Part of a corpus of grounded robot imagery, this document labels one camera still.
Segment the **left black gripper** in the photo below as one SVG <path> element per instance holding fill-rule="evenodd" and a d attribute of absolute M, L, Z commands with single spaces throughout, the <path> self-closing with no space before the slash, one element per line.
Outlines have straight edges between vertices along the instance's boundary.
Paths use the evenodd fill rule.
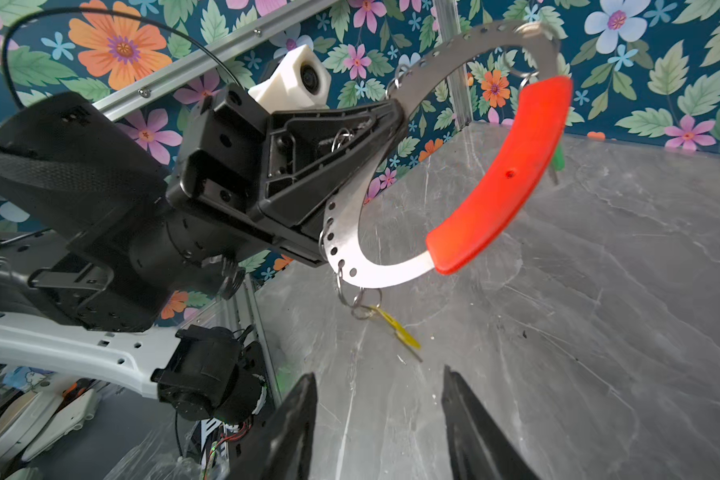
<path fill-rule="evenodd" d="M 329 198 L 387 150 L 403 120 L 394 100 L 270 116 L 229 85 L 193 109 L 167 202 L 209 224 L 192 244 L 210 255 L 240 261 L 271 250 L 321 266 Z"/>

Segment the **yellow tagged key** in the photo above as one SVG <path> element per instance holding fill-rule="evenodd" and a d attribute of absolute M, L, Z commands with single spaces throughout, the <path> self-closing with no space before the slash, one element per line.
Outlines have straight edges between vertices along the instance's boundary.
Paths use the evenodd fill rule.
<path fill-rule="evenodd" d="M 405 327 L 403 327 L 394 317 L 392 317 L 385 310 L 381 309 L 379 306 L 372 306 L 371 311 L 375 315 L 380 316 L 386 322 L 386 324 L 394 332 L 394 335 L 398 339 L 398 341 L 402 343 L 419 362 L 423 361 L 420 354 L 420 343 L 413 337 L 412 334 L 408 332 Z"/>

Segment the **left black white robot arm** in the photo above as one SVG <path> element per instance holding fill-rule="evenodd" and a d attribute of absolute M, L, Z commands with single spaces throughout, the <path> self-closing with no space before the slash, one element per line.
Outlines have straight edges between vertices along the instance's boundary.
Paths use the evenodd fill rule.
<path fill-rule="evenodd" d="M 178 290 L 232 296 L 256 253 L 320 266 L 331 196 L 403 120 L 394 100 L 270 113 L 231 85 L 168 168 L 77 93 L 26 107 L 0 125 L 0 196 L 43 230 L 0 247 L 0 310 L 143 332 Z"/>

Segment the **metal keyring with red handle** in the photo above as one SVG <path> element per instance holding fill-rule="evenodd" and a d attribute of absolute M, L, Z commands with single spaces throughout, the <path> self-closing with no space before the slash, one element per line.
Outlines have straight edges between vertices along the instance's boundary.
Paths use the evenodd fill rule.
<path fill-rule="evenodd" d="M 389 97 L 409 117 L 429 93 L 473 58 L 496 47 L 519 47 L 534 59 L 532 83 L 519 91 L 516 117 L 496 154 L 480 159 L 472 148 L 447 147 L 464 159 L 436 156 L 412 171 L 423 187 L 439 187 L 444 206 L 436 209 L 423 252 L 396 264 L 378 264 L 361 246 L 365 195 L 380 162 L 401 145 L 396 133 L 383 146 L 367 148 L 363 166 L 329 198 L 322 247 L 339 284 L 384 289 L 435 271 L 451 275 L 466 266 L 513 221 L 547 172 L 562 139 L 573 82 L 560 73 L 559 40 L 541 22 L 496 21 L 479 25 L 435 47 L 397 75 Z"/>

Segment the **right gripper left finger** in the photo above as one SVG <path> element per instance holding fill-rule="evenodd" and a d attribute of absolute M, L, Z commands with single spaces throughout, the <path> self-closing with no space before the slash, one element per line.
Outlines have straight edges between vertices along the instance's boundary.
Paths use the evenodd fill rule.
<path fill-rule="evenodd" d="M 318 406 L 317 382 L 304 374 L 251 446 L 233 462 L 228 479 L 308 479 Z"/>

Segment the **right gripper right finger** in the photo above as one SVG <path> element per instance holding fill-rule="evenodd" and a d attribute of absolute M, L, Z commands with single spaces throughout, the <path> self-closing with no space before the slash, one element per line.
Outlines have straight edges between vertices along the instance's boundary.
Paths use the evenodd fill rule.
<path fill-rule="evenodd" d="M 538 480 L 463 376 L 450 366 L 444 367 L 441 404 L 455 479 Z"/>

